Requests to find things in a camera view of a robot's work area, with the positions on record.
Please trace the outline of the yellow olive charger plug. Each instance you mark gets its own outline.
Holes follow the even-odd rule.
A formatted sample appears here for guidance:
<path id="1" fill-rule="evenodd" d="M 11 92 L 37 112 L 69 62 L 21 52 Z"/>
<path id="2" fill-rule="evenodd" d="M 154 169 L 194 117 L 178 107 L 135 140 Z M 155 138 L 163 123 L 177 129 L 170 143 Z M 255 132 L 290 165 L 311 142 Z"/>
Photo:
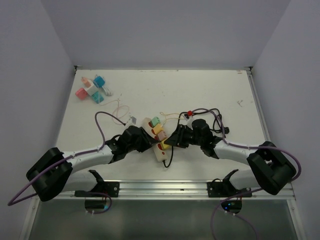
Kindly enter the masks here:
<path id="1" fill-rule="evenodd" d="M 157 144 L 157 147 L 161 150 L 161 151 L 165 151 L 167 149 L 169 149 L 171 146 L 166 144 L 165 141 L 161 141 L 160 143 Z"/>

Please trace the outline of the pink brown charger plug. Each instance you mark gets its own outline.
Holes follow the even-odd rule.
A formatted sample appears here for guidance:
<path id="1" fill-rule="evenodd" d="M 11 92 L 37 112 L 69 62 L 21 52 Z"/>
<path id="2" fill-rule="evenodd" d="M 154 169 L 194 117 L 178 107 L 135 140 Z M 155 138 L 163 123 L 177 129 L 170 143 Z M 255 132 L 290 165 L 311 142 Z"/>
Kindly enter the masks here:
<path id="1" fill-rule="evenodd" d="M 167 138 L 167 134 L 164 131 L 161 131 L 157 134 L 157 139 L 161 142 Z"/>

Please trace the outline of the orange charger plug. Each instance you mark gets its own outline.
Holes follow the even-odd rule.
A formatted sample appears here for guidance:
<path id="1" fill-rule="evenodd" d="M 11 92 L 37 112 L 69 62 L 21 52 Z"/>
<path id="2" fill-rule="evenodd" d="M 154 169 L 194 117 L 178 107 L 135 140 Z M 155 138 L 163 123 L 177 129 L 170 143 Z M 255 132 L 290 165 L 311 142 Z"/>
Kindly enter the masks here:
<path id="1" fill-rule="evenodd" d="M 164 130 L 163 126 L 159 123 L 157 125 L 155 125 L 153 128 L 152 128 L 152 132 L 155 134 L 155 135 L 158 135 L 160 132 L 162 132 Z"/>

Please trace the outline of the cream power strip red sockets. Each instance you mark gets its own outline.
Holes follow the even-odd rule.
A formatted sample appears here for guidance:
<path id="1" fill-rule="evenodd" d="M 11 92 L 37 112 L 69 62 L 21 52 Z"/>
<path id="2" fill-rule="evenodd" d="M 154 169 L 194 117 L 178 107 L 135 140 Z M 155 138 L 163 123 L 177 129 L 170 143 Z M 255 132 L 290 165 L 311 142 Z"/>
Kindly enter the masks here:
<path id="1" fill-rule="evenodd" d="M 144 118 L 142 120 L 142 128 L 147 132 L 147 134 L 155 140 L 155 144 L 152 150 L 155 154 L 156 160 L 159 163 L 163 163 L 168 159 L 166 154 L 166 147 L 164 146 L 164 140 L 168 138 L 162 124 L 158 122 L 155 126 L 152 125 L 151 118 Z"/>

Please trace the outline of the green charger plug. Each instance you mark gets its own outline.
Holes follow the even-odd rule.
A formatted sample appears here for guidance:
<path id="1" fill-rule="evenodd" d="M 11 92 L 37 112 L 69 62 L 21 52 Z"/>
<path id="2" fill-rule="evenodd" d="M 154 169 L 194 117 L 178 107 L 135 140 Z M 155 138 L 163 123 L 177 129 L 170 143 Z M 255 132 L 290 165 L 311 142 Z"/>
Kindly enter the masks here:
<path id="1" fill-rule="evenodd" d="M 161 120 L 159 119 L 158 116 L 155 116 L 150 120 L 150 124 L 151 124 L 152 128 L 154 128 L 156 125 L 158 125 L 160 123 L 161 123 Z"/>

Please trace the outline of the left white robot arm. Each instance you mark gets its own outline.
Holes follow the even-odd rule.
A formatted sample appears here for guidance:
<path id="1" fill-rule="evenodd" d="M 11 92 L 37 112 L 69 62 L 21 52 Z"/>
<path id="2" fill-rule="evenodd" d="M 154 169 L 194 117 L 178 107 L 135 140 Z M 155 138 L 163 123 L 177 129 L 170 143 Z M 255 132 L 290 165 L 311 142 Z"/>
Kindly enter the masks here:
<path id="1" fill-rule="evenodd" d="M 53 147 L 30 168 L 26 177 L 43 202 L 69 191 L 96 197 L 107 193 L 107 188 L 92 167 L 113 164 L 132 151 L 143 153 L 158 142 L 143 127 L 129 126 L 122 134 L 105 141 L 103 146 L 81 152 L 62 152 Z"/>

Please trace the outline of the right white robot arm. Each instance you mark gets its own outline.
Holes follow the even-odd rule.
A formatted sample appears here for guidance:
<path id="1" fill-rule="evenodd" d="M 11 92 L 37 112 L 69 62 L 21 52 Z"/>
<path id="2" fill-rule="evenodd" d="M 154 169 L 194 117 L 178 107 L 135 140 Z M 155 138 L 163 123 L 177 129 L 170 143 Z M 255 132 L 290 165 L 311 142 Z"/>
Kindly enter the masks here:
<path id="1" fill-rule="evenodd" d="M 235 196 L 246 189 L 258 188 L 271 195 L 277 195 L 289 182 L 295 180 L 301 171 L 286 158 L 286 152 L 272 142 L 265 141 L 258 146 L 245 146 L 228 142 L 215 136 L 204 119 L 196 119 L 191 127 L 178 125 L 165 144 L 187 148 L 199 146 L 202 152 L 215 159 L 232 160 L 246 164 L 247 170 L 235 169 L 221 181 L 212 181 L 212 188 L 219 196 Z"/>

